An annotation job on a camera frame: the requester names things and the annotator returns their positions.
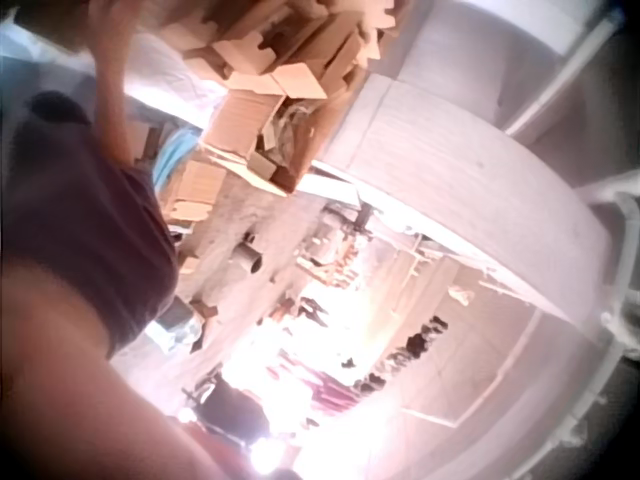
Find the white wall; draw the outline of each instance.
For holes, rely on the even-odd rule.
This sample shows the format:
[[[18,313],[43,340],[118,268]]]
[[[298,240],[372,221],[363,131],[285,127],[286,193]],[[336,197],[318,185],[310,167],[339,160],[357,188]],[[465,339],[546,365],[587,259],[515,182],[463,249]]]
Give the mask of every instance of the white wall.
[[[517,26],[566,55],[602,0],[457,0]]]

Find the hand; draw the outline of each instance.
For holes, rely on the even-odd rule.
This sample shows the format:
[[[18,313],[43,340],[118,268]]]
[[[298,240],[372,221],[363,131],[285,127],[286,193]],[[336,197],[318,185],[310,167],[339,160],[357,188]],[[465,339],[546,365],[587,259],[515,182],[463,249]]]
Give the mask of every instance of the hand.
[[[124,73],[143,0],[89,0],[88,45],[96,69]]]

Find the dark t-shirt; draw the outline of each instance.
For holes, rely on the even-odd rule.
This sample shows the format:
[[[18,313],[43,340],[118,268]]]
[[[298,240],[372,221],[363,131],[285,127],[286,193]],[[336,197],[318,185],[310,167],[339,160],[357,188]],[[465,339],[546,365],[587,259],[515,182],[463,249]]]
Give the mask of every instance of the dark t-shirt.
[[[170,303],[175,250],[149,173],[105,158],[88,125],[35,114],[3,181],[2,254],[37,263],[97,311],[113,354]]]

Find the blue object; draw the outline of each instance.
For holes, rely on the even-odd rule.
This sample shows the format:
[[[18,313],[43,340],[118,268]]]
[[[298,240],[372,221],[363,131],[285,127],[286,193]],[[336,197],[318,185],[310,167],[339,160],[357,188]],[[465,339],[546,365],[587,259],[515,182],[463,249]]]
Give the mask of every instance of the blue object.
[[[180,162],[195,150],[199,138],[200,132],[183,127],[173,132],[167,139],[153,167],[153,187],[156,192],[164,187],[169,175]]]

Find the skin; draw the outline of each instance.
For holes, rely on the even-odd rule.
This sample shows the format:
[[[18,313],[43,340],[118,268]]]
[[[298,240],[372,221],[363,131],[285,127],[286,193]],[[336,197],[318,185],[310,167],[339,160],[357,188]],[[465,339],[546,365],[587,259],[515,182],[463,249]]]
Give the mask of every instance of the skin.
[[[91,0],[95,133],[132,165],[124,66],[139,0]],[[39,266],[3,259],[2,442],[36,477],[225,479],[181,429],[138,396],[106,360],[108,333],[72,287]]]

